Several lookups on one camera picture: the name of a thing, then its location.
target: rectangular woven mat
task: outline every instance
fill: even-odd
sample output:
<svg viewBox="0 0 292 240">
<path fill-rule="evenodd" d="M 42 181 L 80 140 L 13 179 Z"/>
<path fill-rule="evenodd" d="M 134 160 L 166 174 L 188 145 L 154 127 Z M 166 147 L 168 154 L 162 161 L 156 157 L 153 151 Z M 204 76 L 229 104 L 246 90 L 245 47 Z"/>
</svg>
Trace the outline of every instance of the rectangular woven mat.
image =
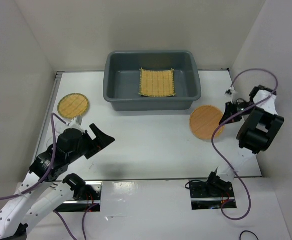
<svg viewBox="0 0 292 240">
<path fill-rule="evenodd" d="M 141 68 L 139 95 L 146 97 L 174 96 L 173 69 L 166 71 L 149 71 Z"/>
</svg>

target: round woven coaster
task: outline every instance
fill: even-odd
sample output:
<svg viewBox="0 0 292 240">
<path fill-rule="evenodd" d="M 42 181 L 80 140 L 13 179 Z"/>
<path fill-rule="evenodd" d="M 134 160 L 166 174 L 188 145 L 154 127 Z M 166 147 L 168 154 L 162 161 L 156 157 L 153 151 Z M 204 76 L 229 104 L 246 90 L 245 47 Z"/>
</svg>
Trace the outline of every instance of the round woven coaster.
<svg viewBox="0 0 292 240">
<path fill-rule="evenodd" d="M 204 105 L 196 108 L 190 115 L 189 125 L 191 132 L 199 139 L 208 140 L 219 125 L 222 112 L 211 105 Z M 219 136 L 224 126 L 216 133 Z"/>
<path fill-rule="evenodd" d="M 72 93 L 64 96 L 58 103 L 57 111 L 60 116 L 72 119 L 84 114 L 89 106 L 88 99 L 80 93 Z"/>
</svg>

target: woven placemat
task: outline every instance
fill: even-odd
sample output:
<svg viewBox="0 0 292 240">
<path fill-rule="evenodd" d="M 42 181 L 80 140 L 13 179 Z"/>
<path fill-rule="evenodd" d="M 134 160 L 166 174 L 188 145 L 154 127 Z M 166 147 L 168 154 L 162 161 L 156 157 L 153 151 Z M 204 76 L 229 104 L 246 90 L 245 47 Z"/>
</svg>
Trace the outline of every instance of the woven placemat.
<svg viewBox="0 0 292 240">
<path fill-rule="evenodd" d="M 173 69 L 166 71 L 149 71 L 141 68 L 139 95 L 157 98 L 174 96 Z"/>
<path fill-rule="evenodd" d="M 222 115 L 222 112 L 215 106 L 203 105 L 196 108 L 189 119 L 191 132 L 199 139 L 211 139 Z M 215 137 L 219 136 L 223 130 L 224 126 L 216 133 Z"/>
<path fill-rule="evenodd" d="M 84 114 L 89 106 L 88 99 L 80 93 L 72 93 L 64 96 L 58 103 L 57 111 L 60 116 L 72 119 Z"/>
</svg>

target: orange round mat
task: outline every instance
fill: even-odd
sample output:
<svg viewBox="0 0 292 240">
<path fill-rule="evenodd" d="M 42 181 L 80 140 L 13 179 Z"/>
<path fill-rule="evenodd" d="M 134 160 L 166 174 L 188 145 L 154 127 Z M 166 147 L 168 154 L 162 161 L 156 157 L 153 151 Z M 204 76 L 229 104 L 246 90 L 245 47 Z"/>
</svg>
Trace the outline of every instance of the orange round mat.
<svg viewBox="0 0 292 240">
<path fill-rule="evenodd" d="M 199 139 L 208 140 L 219 125 L 222 112 L 211 105 L 204 105 L 196 108 L 190 115 L 189 125 L 191 132 Z M 224 126 L 216 133 L 219 136 Z"/>
<path fill-rule="evenodd" d="M 58 103 L 57 111 L 60 116 L 72 119 L 84 114 L 89 106 L 88 99 L 80 93 L 72 93 L 64 96 Z"/>
</svg>

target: black cable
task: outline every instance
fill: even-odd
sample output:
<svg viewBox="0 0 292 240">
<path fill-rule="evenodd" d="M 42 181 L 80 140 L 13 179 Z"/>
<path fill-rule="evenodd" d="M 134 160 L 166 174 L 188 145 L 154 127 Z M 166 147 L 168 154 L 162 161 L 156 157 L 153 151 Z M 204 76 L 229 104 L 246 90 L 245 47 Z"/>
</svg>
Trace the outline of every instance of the black cable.
<svg viewBox="0 0 292 240">
<path fill-rule="evenodd" d="M 189 187 L 187 187 L 187 185 L 189 185 L 190 183 L 193 183 L 193 182 L 198 182 L 198 183 L 205 183 L 205 181 L 201 181 L 201 180 L 191 180 L 191 181 L 189 181 L 188 183 L 186 183 L 185 184 L 185 188 L 186 189 L 188 189 L 188 190 L 190 190 L 190 188 Z"/>
<path fill-rule="evenodd" d="M 244 234 L 244 233 L 250 233 L 250 234 L 253 234 L 255 236 L 255 238 L 257 240 L 259 240 L 259 238 L 256 236 L 256 234 L 254 234 L 252 231 L 248 231 L 248 230 L 245 230 L 245 231 L 242 231 L 241 234 L 239 235 L 239 240 L 241 240 L 241 236 Z"/>
</svg>

